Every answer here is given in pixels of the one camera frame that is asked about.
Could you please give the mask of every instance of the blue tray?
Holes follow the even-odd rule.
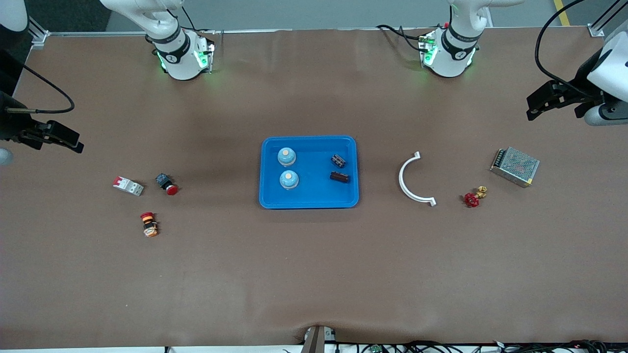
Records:
[[[283,166],[279,150],[292,148],[296,162]],[[347,164],[338,168],[332,156],[338,154]],[[299,184],[286,190],[279,176],[292,170]],[[332,171],[349,175],[349,182],[329,179]],[[267,209],[346,209],[360,199],[357,176],[357,147],[351,136],[280,136],[264,140],[259,172],[259,203]]]

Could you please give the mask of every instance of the metal mesh power supply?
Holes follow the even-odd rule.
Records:
[[[508,149],[497,151],[497,156],[495,156],[490,170],[520,187],[527,188],[532,184],[539,163],[536,158],[508,147]]]

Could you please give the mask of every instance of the orange component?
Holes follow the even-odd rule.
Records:
[[[157,222],[155,222],[154,213],[146,212],[143,213],[140,218],[142,218],[142,222],[144,222],[144,235],[147,237],[154,237],[159,234],[157,230]]]

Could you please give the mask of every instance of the black cable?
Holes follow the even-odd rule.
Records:
[[[580,4],[581,2],[583,2],[585,0],[575,0],[574,2],[568,4],[567,6],[563,7],[562,9],[558,10],[554,15],[552,15],[552,17],[549,18],[549,20],[543,25],[543,27],[541,28],[541,31],[539,32],[539,36],[536,39],[536,46],[534,47],[534,61],[536,62],[536,66],[539,68],[539,70],[541,72],[543,72],[545,75],[551,77],[552,79],[562,83],[563,85],[569,87],[570,89],[578,92],[581,95],[584,95],[587,98],[594,98],[594,96],[583,92],[582,90],[574,87],[572,84],[570,84],[569,82],[561,79],[560,77],[554,75],[553,73],[547,71],[547,69],[545,69],[543,67],[543,65],[541,64],[541,61],[539,60],[539,48],[541,47],[541,39],[543,38],[543,34],[545,33],[545,31],[548,29],[548,27],[550,26],[550,24],[563,12],[565,12],[567,9],[571,8],[574,5]]]
[[[192,19],[190,18],[190,15],[188,15],[188,11],[185,11],[185,7],[181,6],[181,9],[183,10],[183,13],[185,13],[185,17],[188,18],[188,21],[190,22],[190,25],[192,26],[192,29],[196,31],[196,26],[194,26],[194,23],[192,22]]]
[[[449,353],[452,353],[452,349],[457,351],[458,353],[464,353],[458,347],[451,344],[439,343],[439,342],[429,342],[429,343],[433,346],[433,348],[436,348],[436,346],[440,346],[440,347],[445,348],[447,352]]]
[[[196,31],[196,32],[202,32],[202,31],[211,31],[209,28],[201,28],[199,30],[196,29],[196,27],[194,27],[194,24],[192,23],[192,20],[190,19],[190,17],[188,16],[187,11],[185,11],[185,9],[183,8],[183,6],[181,7],[183,9],[183,12],[185,13],[185,16],[187,16],[188,20],[190,21],[190,24],[192,25],[192,27],[183,27],[181,26],[181,28],[183,28],[184,30],[192,30],[192,31]],[[172,12],[170,12],[169,9],[166,9],[166,11],[170,14],[170,16],[174,17],[174,19],[176,19],[177,21],[179,21],[179,16],[175,16],[175,14],[173,14]]]
[[[412,342],[409,343],[409,345],[410,346],[414,346],[414,347],[419,346],[419,345],[424,345],[425,348],[422,348],[421,350],[418,350],[418,353],[423,352],[424,350],[426,350],[428,348],[435,349],[439,353],[445,353],[445,351],[440,349],[440,348],[438,348],[438,346],[445,348],[448,352],[451,352],[448,347],[453,347],[450,344],[442,344],[442,343],[434,342],[434,341],[412,341]]]
[[[628,345],[620,345],[620,344],[616,344],[616,345],[612,345],[611,349],[609,350],[609,352],[611,353],[625,353],[628,352]]]
[[[376,26],[376,28],[379,28],[380,30],[381,30],[381,29],[383,29],[383,28],[385,28],[385,29],[387,29],[387,30],[392,31],[394,34],[396,34],[396,35],[398,35],[398,36],[403,36],[403,35],[402,35],[399,31],[395,30],[393,27],[390,27],[390,26],[389,26],[389,25],[387,25],[387,24],[380,24],[379,26]],[[409,39],[412,39],[412,40],[419,40],[419,37],[417,37],[417,36],[416,36],[416,37],[415,37],[415,36],[407,36],[407,37],[408,37]]]
[[[427,53],[428,52],[426,49],[419,48],[418,46],[412,45],[412,43],[410,43],[410,41],[408,40],[408,36],[406,36],[406,33],[403,31],[403,27],[402,26],[399,26],[399,31],[401,31],[401,35],[403,35],[403,38],[405,38],[406,43],[410,46],[410,48],[416,50],[417,52],[421,52],[421,53]]]
[[[70,103],[69,108],[59,109],[59,110],[31,109],[32,111],[29,111],[30,114],[61,114],[61,113],[67,113],[71,111],[72,109],[74,109],[74,101],[72,100],[72,98],[70,98],[70,96],[67,93],[65,93],[62,89],[57,87],[52,82],[48,81],[44,76],[36,73],[32,68],[29,68],[28,66],[26,66],[26,64],[21,64],[21,65],[25,70],[37,76],[40,80],[46,82],[50,87],[54,88],[55,90],[57,90],[57,92],[61,93]]]
[[[615,1],[615,3],[613,3],[613,5],[609,6],[609,8],[608,8],[608,9],[606,9],[606,11],[604,11],[604,13],[603,13],[603,14],[602,14],[602,15],[601,15],[598,19],[596,19],[596,20],[595,20],[595,22],[593,22],[593,24],[591,25],[591,27],[595,27],[595,25],[596,25],[596,24],[597,24],[597,23],[598,23],[598,22],[599,22],[599,21],[600,21],[600,20],[601,20],[604,16],[606,16],[606,14],[607,14],[607,13],[609,13],[609,12],[610,12],[610,10],[611,10],[612,8],[614,8],[617,4],[619,4],[619,2],[620,2],[620,1],[621,1],[621,0],[616,0],[616,1]]]
[[[406,344],[406,348],[410,350],[410,352],[412,353],[423,353],[423,351],[428,349],[429,347],[424,347],[424,348],[419,349],[419,347],[416,345]]]
[[[552,346],[552,347],[534,347],[534,344],[533,344],[533,345],[530,345],[528,347],[524,347],[521,350],[514,350],[514,351],[509,352],[509,353],[546,352],[548,349],[549,350],[554,350],[554,349],[557,349],[557,348],[563,348],[563,347],[560,346],[560,345]]]
[[[600,25],[600,28],[606,26],[606,24],[613,19],[615,16],[617,16],[617,14],[619,13],[619,11],[622,11],[624,9],[624,7],[626,7],[626,5],[628,5],[628,1],[626,1],[619,9],[617,9],[617,11],[615,11],[614,14],[610,15],[609,18],[606,19],[606,21],[604,23],[602,23],[602,25]]]
[[[511,344],[511,345],[505,345],[502,350],[501,353],[511,353],[511,352],[515,352],[516,350],[512,350],[511,352],[506,352],[506,349],[511,348],[511,347],[517,347],[517,349],[521,349],[523,348],[521,345],[519,344]]]

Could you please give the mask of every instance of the white curved bracket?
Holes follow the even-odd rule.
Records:
[[[429,202],[430,206],[436,206],[436,199],[433,197],[420,197],[417,196],[415,194],[413,194],[412,192],[410,192],[410,190],[408,190],[408,187],[406,186],[406,183],[403,182],[403,171],[406,169],[406,166],[408,164],[410,164],[413,161],[416,160],[420,160],[421,159],[421,153],[419,153],[419,151],[414,153],[414,157],[410,158],[409,160],[407,160],[405,163],[403,163],[403,166],[401,166],[401,169],[399,170],[399,186],[401,187],[401,191],[403,191],[403,193],[406,194],[406,196],[408,196],[409,198],[413,199],[414,201],[418,201],[418,202]]]

